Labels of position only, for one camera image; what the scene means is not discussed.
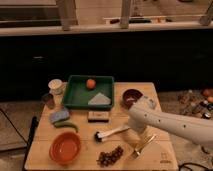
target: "blue sponge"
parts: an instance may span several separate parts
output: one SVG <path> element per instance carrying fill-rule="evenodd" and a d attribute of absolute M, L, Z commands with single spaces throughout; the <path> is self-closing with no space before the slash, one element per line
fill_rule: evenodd
<path fill-rule="evenodd" d="M 69 114 L 68 110 L 66 110 L 66 109 L 63 109 L 61 111 L 50 114 L 50 122 L 52 124 L 54 124 L 55 122 L 58 122 L 58 121 L 67 120 L 69 118 L 70 118 L 70 114 Z"/>

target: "wall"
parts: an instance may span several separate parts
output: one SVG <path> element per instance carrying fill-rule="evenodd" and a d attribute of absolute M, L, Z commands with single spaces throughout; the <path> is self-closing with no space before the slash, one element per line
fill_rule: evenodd
<path fill-rule="evenodd" d="M 119 17 L 121 2 L 122 0 L 76 0 L 76 13 L 79 24 L 104 24 L 104 18 Z M 173 15 L 172 19 L 174 21 L 197 20 L 200 15 L 205 13 L 210 2 L 211 0 L 194 0 L 192 3 L 183 3 L 178 0 L 132 0 L 132 13 L 136 5 L 138 13 L 143 16 Z M 55 0 L 4 0 L 0 2 L 0 8 L 1 5 L 35 4 L 55 5 Z"/>

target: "cup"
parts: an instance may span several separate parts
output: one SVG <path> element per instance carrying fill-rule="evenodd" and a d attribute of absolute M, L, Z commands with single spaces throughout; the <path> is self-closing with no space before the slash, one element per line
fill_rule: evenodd
<path fill-rule="evenodd" d="M 55 107 L 54 96 L 50 93 L 44 94 L 42 96 L 42 102 L 49 108 L 53 109 Z"/>
<path fill-rule="evenodd" d="M 61 94 L 63 92 L 62 89 L 63 82 L 60 79 L 53 79 L 48 83 L 48 87 L 50 88 L 50 92 L 54 95 Z"/>

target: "red bowl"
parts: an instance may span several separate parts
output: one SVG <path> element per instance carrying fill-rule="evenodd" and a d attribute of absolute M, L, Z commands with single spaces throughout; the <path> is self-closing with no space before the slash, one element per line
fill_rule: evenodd
<path fill-rule="evenodd" d="M 79 136 L 74 132 L 64 132 L 53 140 L 49 155 L 55 162 L 67 165 L 74 161 L 80 149 L 81 141 Z"/>

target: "small container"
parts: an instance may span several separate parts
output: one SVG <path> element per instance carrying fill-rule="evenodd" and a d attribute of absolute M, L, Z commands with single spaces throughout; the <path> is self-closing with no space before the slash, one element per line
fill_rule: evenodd
<path fill-rule="evenodd" d="M 213 103 L 209 103 L 209 104 L 207 105 L 207 109 L 208 109 L 209 111 L 212 111 L 212 110 L 213 110 Z"/>
<path fill-rule="evenodd" d="M 209 102 L 207 100 L 204 100 L 204 101 L 200 102 L 200 105 L 203 107 L 207 107 L 209 105 Z"/>
<path fill-rule="evenodd" d="M 195 106 L 192 110 L 192 113 L 193 114 L 197 114 L 197 113 L 200 113 L 202 112 L 202 110 L 204 109 L 205 107 L 203 107 L 201 104 L 198 104 L 197 106 Z"/>
<path fill-rule="evenodd" d="M 203 118 L 203 119 L 211 119 L 211 113 L 209 113 L 209 112 L 203 113 L 203 114 L 202 114 L 202 118 Z"/>
<path fill-rule="evenodd" d="M 60 79 L 53 79 L 48 83 L 48 87 L 50 88 L 51 93 L 54 95 L 61 94 L 63 82 Z"/>
<path fill-rule="evenodd" d="M 53 109 L 55 107 L 54 96 L 52 94 L 44 94 L 41 100 L 49 109 Z"/>

